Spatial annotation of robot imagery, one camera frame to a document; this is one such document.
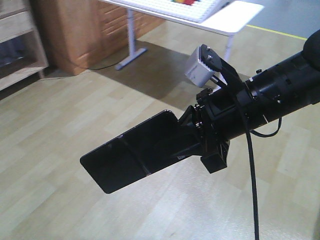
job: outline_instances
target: metal table leg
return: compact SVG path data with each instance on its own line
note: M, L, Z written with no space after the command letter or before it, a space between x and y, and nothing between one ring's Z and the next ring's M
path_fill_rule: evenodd
M126 57L124 60L119 62L116 66L116 70L122 69L124 66L128 65L134 59L139 57L145 51L146 48L140 48L136 51L135 46L135 23L134 23L134 13L131 9L127 8L127 21L128 21L128 44L129 44L129 56Z

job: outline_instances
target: grey floor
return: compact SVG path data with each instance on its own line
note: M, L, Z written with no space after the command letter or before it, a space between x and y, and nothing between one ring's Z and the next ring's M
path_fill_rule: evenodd
M320 29L320 0L244 0L265 6L249 24L308 38Z

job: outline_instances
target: table leg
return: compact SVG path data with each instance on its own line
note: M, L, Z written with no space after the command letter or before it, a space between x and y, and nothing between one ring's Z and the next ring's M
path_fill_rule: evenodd
M131 63L134 59L139 57L145 51L146 48L140 48L136 51L135 45L135 23L134 23L134 13L131 9L127 9L127 22L128 22L128 45L129 45L129 56L126 57L124 60L119 62L116 66L116 70L122 69L124 66Z
M223 60L225 60L226 62L228 62L229 60L233 41L234 41L234 35L229 35L228 42L226 43L226 46L225 46L225 52L224 52L224 58L223 58Z

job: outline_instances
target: power cord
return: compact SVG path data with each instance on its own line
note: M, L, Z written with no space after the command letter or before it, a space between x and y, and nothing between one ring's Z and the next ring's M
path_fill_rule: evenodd
M263 133L260 133L258 131L255 131L255 130L251 130L250 133L252 133L253 135L256 135L256 136L258 136L260 138L273 137L279 132L279 130L281 128L281 124L282 124L282 117L280 117L279 120L278 120L278 128L277 128L277 130L275 132L270 133L270 134L263 134Z
M217 76L213 75L210 78L216 85L224 89L229 93L232 100L234 101L235 107L238 109L241 119L245 129L245 136L248 145L249 152L249 163L250 163L250 173L251 173L251 189L252 189L252 203L253 203L253 224L254 224L254 239L259 240L259 213L258 213L258 194L257 194L257 180L256 180L256 170L255 170L255 160L254 160L254 150L252 147L252 139L250 135L250 130L247 122L246 115L237 99L237 97L231 93L228 86L221 81Z

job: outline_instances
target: wooden cabinet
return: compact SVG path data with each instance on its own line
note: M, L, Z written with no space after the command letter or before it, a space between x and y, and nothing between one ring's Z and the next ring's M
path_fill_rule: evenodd
M0 1L0 43L19 37L23 57L0 68L0 90L38 73L48 66L38 30L26 0Z
M98 0L33 0L50 62L77 75L128 44L127 11ZM164 20L135 13L140 37Z

